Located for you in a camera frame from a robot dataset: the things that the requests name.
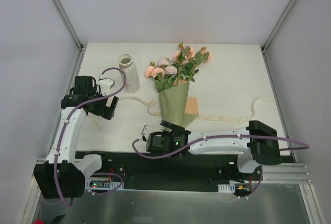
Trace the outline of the green wrapping paper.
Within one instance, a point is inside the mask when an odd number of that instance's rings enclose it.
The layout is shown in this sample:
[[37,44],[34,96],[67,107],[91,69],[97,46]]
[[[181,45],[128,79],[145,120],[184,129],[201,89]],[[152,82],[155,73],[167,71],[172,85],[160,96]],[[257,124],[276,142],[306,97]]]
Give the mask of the green wrapping paper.
[[164,90],[159,94],[162,119],[186,128],[196,115],[185,114],[190,83],[182,83]]

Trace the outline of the pink flower bouquet green leaves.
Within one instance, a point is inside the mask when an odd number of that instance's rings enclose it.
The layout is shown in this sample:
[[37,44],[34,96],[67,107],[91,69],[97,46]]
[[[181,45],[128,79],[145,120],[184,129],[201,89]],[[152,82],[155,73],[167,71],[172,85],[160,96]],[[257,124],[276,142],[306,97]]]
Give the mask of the pink flower bouquet green leaves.
[[199,66],[211,60],[212,55],[206,46],[195,52],[193,47],[181,42],[172,58],[163,58],[158,63],[150,62],[144,76],[154,80],[156,90],[161,93],[182,83],[194,82]]

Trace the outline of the cream ribbon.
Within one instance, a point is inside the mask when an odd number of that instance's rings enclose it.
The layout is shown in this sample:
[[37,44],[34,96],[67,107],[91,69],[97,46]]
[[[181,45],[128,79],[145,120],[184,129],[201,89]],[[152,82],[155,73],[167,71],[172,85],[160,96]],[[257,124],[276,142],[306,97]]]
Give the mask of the cream ribbon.
[[[151,108],[157,104],[157,101],[152,99],[150,102],[142,100],[141,98],[138,97],[124,97],[121,98],[120,101],[124,100],[133,100],[142,103],[143,105],[147,106],[147,112],[149,115],[152,116],[161,116],[161,112],[151,112]],[[221,116],[221,115],[204,115],[204,114],[195,114],[196,118],[195,120],[200,120],[200,121],[212,121],[212,122],[223,122],[227,124],[245,124],[251,120],[256,115],[255,112],[255,105],[257,102],[272,102],[273,100],[271,98],[257,98],[251,105],[251,116],[250,117],[243,117],[243,118],[238,118],[238,117],[226,117],[226,116]]]

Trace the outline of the orange wrapping paper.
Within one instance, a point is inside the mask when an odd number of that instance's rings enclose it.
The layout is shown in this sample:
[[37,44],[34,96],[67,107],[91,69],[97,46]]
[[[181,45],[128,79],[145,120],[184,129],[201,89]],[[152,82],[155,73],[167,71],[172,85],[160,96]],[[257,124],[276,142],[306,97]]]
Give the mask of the orange wrapping paper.
[[187,98],[185,114],[199,115],[199,106],[196,97]]

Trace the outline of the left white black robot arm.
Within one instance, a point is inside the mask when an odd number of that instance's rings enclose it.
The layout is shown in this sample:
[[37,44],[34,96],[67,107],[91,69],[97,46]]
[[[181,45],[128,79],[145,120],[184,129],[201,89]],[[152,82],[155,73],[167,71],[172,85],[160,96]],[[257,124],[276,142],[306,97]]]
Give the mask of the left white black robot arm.
[[86,180],[94,173],[103,177],[111,171],[105,152],[86,152],[76,162],[76,148],[89,114],[110,120],[118,97],[108,107],[101,87],[92,76],[76,76],[69,94],[61,100],[61,122],[44,163],[35,165],[34,177],[45,199],[79,198]]

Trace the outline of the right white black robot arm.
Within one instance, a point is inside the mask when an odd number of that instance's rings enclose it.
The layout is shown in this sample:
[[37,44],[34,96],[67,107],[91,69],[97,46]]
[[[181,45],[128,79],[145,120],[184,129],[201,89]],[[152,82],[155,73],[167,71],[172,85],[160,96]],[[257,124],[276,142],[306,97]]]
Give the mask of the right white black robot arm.
[[247,127],[234,129],[230,134],[189,131],[164,121],[161,124],[170,130],[157,131],[145,125],[141,132],[146,151],[153,156],[238,152],[233,175],[239,180],[246,179],[260,165],[281,164],[278,141],[272,139],[277,131],[261,121],[249,121]]

